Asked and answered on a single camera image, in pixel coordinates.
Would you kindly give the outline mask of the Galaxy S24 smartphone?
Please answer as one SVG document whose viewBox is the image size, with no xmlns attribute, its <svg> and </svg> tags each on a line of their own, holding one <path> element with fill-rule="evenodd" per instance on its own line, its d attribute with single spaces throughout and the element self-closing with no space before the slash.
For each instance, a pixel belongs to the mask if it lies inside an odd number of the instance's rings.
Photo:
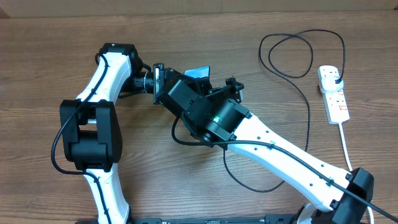
<svg viewBox="0 0 398 224">
<path fill-rule="evenodd" d="M 210 67 L 198 67 L 184 71 L 184 75 L 192 78 L 208 78 L 210 76 Z"/>
</svg>

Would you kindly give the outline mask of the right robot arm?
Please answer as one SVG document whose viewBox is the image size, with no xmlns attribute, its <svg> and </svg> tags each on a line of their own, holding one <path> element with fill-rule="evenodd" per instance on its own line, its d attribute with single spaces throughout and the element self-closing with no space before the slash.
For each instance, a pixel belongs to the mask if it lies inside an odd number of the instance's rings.
<svg viewBox="0 0 398 224">
<path fill-rule="evenodd" d="M 373 176 L 329 165 L 280 137 L 240 104 L 243 87 L 234 78 L 219 88 L 208 78 L 156 78 L 154 100 L 184 123 L 194 146 L 247 157 L 305 196 L 309 202 L 292 223 L 360 223 L 372 208 Z"/>
</svg>

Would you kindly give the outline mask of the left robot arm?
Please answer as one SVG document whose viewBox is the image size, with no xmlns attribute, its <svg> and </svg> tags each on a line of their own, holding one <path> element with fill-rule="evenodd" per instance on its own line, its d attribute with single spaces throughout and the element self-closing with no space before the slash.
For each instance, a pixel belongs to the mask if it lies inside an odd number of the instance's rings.
<svg viewBox="0 0 398 224">
<path fill-rule="evenodd" d="M 86 88 L 60 105 L 65 157 L 74 163 L 74 175 L 87 180 L 98 209 L 95 223 L 133 223 L 124 198 L 118 162 L 123 139 L 115 104 L 120 98 L 156 95 L 158 87 L 150 66 L 132 44 L 105 43 L 95 55 L 97 69 Z"/>
</svg>

